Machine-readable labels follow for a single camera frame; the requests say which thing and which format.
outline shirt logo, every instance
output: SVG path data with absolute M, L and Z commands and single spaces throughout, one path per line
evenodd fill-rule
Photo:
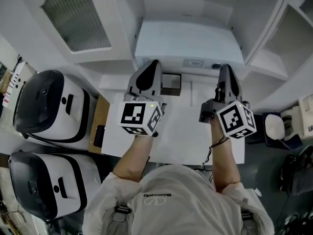
M 148 206 L 161 206 L 166 203 L 166 198 L 159 196 L 149 197 L 146 198 L 143 203 Z

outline floor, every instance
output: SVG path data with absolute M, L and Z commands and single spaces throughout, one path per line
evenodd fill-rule
M 277 230 L 288 220 L 293 214 L 304 215 L 309 211 L 313 204 L 313 192 L 304 193 L 300 196 L 293 196 L 287 200 L 287 195 L 280 192 L 278 188 L 278 179 L 280 168 L 284 158 L 290 154 L 289 151 L 268 148 L 264 144 L 246 145 L 246 162 L 240 164 L 239 171 L 241 174 L 242 183 L 246 188 L 258 188 L 262 196 L 260 197 L 265 209 L 273 220 Z M 101 160 L 106 163 L 106 166 L 114 167 L 119 158 L 111 156 L 98 155 Z M 155 163 L 148 163 L 145 173 L 154 169 Z M 0 171 L 0 186 L 4 178 L 8 178 L 7 171 Z M 76 235 L 81 230 L 83 222 L 83 212 L 71 214 L 65 217 L 64 226 L 69 235 Z M 29 227 L 29 231 L 23 231 L 23 235 L 35 234 L 32 233 L 33 228 Z

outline power outlet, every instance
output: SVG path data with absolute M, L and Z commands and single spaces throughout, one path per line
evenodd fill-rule
M 183 66 L 191 68 L 202 68 L 204 64 L 203 60 L 184 59 Z

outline white box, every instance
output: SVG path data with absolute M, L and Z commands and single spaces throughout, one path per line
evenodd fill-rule
M 225 137 L 240 139 L 256 132 L 253 112 L 235 101 L 217 112 Z
M 120 102 L 118 125 L 134 135 L 152 136 L 162 117 L 162 110 L 156 101 Z

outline white table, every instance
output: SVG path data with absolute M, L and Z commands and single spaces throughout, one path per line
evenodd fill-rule
M 199 122 L 200 106 L 177 104 L 166 106 L 165 115 L 156 128 L 150 162 L 183 165 L 201 165 L 211 145 L 211 127 Z M 117 125 L 118 102 L 111 104 L 104 133 L 101 153 L 122 157 L 134 140 Z M 245 139 L 231 139 L 237 164 L 245 162 Z

